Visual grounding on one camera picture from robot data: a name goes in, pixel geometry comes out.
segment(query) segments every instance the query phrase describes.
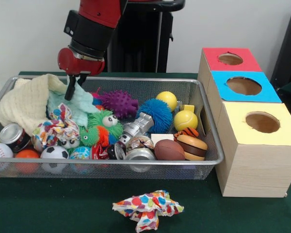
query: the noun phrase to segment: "orange ball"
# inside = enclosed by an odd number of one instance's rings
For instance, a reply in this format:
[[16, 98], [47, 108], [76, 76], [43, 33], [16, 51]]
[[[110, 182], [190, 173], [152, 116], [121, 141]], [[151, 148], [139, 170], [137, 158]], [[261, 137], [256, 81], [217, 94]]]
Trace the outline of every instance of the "orange ball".
[[[34, 150], [22, 150], [20, 151], [15, 158], [21, 159], [39, 159], [40, 155]], [[38, 163], [16, 163], [17, 169], [24, 174], [31, 174], [37, 171], [39, 164]]]

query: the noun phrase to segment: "toy hamburger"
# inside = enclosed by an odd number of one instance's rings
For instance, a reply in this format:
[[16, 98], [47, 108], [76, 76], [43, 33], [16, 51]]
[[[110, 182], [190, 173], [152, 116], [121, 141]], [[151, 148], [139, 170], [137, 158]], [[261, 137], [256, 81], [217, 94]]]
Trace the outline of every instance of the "toy hamburger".
[[186, 160], [205, 160], [206, 150], [208, 146], [202, 140], [188, 135], [179, 135], [177, 142], [184, 149], [184, 157]]

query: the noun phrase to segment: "stacked boxes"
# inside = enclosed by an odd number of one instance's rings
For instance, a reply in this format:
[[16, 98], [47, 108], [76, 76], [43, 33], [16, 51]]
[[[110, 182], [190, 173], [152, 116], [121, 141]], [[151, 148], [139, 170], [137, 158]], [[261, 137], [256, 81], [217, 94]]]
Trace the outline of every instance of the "stacked boxes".
[[225, 159], [225, 197], [284, 197], [291, 184], [291, 115], [248, 49], [204, 48], [198, 72]]

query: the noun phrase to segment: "white wall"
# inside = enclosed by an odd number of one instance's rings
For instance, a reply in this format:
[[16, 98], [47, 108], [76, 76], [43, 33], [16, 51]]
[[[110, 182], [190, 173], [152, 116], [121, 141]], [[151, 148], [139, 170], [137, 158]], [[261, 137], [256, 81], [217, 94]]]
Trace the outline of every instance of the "white wall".
[[[0, 89], [20, 71], [59, 71], [58, 51], [78, 0], [0, 0]], [[168, 72], [197, 72], [202, 47], [247, 47], [267, 76], [291, 15], [291, 0], [186, 0], [174, 13]]]

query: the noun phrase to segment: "blue spiky ball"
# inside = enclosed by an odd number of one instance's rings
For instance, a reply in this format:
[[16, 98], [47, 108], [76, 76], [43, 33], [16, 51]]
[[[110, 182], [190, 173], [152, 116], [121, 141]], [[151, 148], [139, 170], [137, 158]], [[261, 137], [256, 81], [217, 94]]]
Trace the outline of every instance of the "blue spiky ball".
[[167, 132], [173, 121], [173, 115], [170, 112], [168, 104], [157, 99], [147, 100], [138, 110], [137, 118], [140, 113], [152, 116], [154, 126], [149, 129], [150, 133]]

